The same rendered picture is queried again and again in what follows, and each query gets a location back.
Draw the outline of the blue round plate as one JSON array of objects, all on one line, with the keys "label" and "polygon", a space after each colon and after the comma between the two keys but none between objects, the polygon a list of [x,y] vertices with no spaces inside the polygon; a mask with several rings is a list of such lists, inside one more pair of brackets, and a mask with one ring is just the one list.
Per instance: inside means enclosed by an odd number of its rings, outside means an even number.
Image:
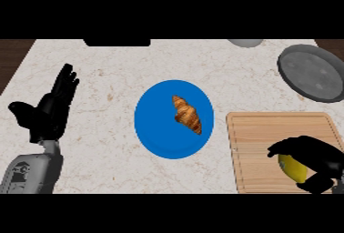
[{"label": "blue round plate", "polygon": [[[175,120],[173,96],[182,97],[197,110],[203,123],[198,135]],[[181,159],[206,145],[215,128],[215,109],[203,90],[185,80],[157,83],[142,94],[135,111],[135,129],[147,149],[160,157]]]}]

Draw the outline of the black appliance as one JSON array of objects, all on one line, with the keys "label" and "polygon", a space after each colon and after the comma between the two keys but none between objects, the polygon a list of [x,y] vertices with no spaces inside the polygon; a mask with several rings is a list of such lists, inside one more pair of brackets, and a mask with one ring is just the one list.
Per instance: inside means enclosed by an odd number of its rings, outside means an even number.
[{"label": "black appliance", "polygon": [[89,46],[150,46],[151,39],[85,39]]}]

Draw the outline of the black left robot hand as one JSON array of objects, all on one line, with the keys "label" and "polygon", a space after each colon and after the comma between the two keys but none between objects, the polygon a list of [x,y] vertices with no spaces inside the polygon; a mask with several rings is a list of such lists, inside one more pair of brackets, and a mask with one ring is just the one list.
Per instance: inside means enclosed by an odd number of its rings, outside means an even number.
[{"label": "black left robot hand", "polygon": [[30,142],[58,141],[66,134],[69,111],[80,79],[73,65],[66,64],[55,79],[52,92],[39,101],[38,106],[15,101],[8,109],[17,117],[21,127],[30,130]]}]

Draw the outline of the dark grey round pan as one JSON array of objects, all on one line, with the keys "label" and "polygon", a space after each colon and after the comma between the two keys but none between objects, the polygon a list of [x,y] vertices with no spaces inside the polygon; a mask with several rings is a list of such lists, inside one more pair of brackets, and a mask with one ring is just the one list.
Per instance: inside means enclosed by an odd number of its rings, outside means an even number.
[{"label": "dark grey round pan", "polygon": [[277,60],[278,72],[291,89],[322,103],[344,100],[344,62],[314,45],[287,47]]}]

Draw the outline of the yellow lemon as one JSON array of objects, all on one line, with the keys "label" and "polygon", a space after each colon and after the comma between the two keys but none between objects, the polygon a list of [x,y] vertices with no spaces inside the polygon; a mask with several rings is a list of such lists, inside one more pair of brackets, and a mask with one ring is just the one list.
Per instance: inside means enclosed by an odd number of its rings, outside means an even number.
[{"label": "yellow lemon", "polygon": [[308,180],[308,167],[293,158],[291,155],[278,156],[278,164],[286,175],[300,184]]}]

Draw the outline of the brown croissant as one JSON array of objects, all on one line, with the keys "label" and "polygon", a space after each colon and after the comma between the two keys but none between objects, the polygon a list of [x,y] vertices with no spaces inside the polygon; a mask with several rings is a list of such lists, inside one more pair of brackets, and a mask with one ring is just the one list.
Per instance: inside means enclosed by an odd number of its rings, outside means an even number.
[{"label": "brown croissant", "polygon": [[197,113],[197,108],[188,103],[188,101],[181,96],[173,96],[172,102],[176,108],[176,122],[187,126],[197,135],[201,135],[203,122]]}]

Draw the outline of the grey rounded object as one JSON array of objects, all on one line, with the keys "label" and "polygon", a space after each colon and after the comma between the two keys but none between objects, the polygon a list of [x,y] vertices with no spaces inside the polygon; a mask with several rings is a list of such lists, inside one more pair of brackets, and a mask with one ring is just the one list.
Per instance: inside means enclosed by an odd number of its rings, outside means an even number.
[{"label": "grey rounded object", "polygon": [[231,42],[246,48],[256,47],[262,44],[263,40],[262,39],[231,39]]}]

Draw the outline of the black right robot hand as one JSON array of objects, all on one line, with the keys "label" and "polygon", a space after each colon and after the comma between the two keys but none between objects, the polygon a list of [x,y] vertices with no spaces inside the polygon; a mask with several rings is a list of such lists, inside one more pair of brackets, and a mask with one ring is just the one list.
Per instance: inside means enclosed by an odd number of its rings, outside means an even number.
[{"label": "black right robot hand", "polygon": [[290,137],[269,148],[268,156],[291,156],[317,174],[297,186],[312,194],[321,194],[334,186],[334,178],[344,176],[344,153],[315,137]]}]

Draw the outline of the pale wooden cutting board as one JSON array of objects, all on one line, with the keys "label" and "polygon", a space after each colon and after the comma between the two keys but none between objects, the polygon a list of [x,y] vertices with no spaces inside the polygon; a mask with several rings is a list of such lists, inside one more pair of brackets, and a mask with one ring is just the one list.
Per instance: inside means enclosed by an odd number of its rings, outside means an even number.
[{"label": "pale wooden cutting board", "polygon": [[226,117],[237,189],[241,194],[306,194],[283,172],[268,148],[288,137],[311,136],[344,151],[324,112],[231,112]]}]

